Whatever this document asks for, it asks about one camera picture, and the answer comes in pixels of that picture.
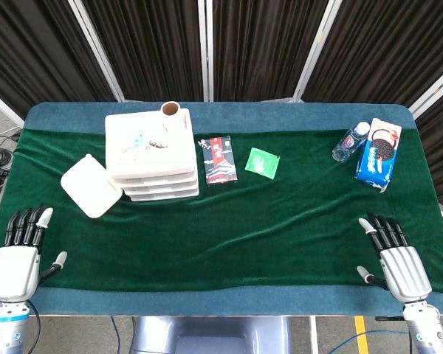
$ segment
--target water bottle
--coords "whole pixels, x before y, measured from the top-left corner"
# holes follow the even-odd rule
[[[360,122],[354,129],[348,129],[345,136],[334,147],[333,159],[338,162],[346,161],[367,139],[370,128],[369,123]]]

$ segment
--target yellow floor line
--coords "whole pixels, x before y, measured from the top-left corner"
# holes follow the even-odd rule
[[[366,326],[364,323],[364,316],[355,316],[354,326],[356,327],[356,334],[365,332]],[[357,349],[359,354],[369,354],[368,340],[366,338],[366,334],[357,337]]]

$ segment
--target green packet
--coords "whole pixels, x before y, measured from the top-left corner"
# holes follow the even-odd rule
[[[275,171],[278,169],[279,159],[279,156],[252,147],[250,157],[244,169],[274,179]]]

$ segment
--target container lid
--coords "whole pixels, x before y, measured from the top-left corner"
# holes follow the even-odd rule
[[[354,129],[354,132],[358,135],[366,135],[369,133],[369,129],[371,129],[371,126],[367,122],[359,122],[356,128]]]
[[[99,218],[121,198],[123,190],[90,154],[61,178],[61,186],[90,218]]]

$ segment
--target oreo box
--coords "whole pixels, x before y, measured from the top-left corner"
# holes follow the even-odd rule
[[[357,163],[356,179],[384,192],[392,178],[402,127],[372,119],[363,154]]]

